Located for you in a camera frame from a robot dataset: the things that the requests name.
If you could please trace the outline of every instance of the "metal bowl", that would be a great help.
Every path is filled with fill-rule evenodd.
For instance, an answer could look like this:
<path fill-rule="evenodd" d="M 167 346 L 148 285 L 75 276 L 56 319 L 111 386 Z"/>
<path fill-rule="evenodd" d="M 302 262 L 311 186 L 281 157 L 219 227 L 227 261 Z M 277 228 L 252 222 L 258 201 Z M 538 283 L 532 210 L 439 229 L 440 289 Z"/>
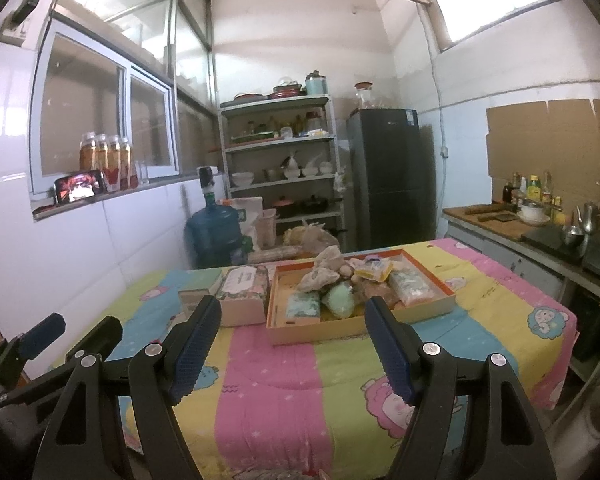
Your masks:
<path fill-rule="evenodd" d="M 567 247 L 576 248 L 584 240 L 584 231 L 575 225 L 565 225 L 560 231 L 560 240 Z"/>

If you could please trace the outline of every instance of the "smartphone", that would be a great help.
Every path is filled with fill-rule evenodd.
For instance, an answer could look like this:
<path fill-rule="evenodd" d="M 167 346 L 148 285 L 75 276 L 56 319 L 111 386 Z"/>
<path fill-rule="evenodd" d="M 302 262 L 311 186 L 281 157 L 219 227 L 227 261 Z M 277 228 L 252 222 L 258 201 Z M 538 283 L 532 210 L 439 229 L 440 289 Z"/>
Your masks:
<path fill-rule="evenodd" d="M 105 191 L 100 170 L 83 171 L 56 180 L 56 202 L 69 204 L 76 200 L 98 196 Z"/>

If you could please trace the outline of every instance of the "black refrigerator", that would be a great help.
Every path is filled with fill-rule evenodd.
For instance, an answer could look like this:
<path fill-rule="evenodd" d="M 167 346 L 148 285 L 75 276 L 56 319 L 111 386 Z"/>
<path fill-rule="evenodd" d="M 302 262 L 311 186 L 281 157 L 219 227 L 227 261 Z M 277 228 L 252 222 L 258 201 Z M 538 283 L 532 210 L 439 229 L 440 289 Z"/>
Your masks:
<path fill-rule="evenodd" d="M 416 111 L 358 110 L 347 121 L 347 133 L 358 249 L 428 239 L 435 177 Z"/>

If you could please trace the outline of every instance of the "blue canister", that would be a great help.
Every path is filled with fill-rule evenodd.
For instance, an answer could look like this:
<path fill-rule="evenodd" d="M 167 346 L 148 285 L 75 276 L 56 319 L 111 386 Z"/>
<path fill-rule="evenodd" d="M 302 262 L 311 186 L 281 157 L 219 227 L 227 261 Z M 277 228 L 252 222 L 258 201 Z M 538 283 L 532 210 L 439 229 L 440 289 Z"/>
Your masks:
<path fill-rule="evenodd" d="M 307 95 L 324 95 L 328 94 L 327 78 L 320 75 L 317 70 L 311 72 L 304 80 Z"/>

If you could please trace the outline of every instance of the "tray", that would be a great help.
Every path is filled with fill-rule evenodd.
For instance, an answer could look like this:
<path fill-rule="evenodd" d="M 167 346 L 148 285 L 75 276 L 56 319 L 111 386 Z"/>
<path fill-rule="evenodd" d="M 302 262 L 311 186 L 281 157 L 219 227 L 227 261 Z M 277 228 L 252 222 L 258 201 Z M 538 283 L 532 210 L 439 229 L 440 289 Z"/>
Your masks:
<path fill-rule="evenodd" d="M 392 260 L 407 260 L 439 292 L 439 298 L 436 300 L 424 300 L 410 306 L 397 303 L 393 313 L 398 321 L 415 323 L 447 314 L 453 310 L 456 305 L 455 293 L 410 254 L 407 254 L 404 250 L 379 251 L 376 254 Z M 309 343 L 366 333 L 363 305 L 356 306 L 353 316 L 347 319 L 337 319 L 330 312 L 323 309 L 320 322 L 311 324 L 288 323 L 285 316 L 288 297 L 294 292 L 302 277 L 310 272 L 313 267 L 313 262 L 276 267 L 267 309 L 267 335 L 272 345 Z"/>

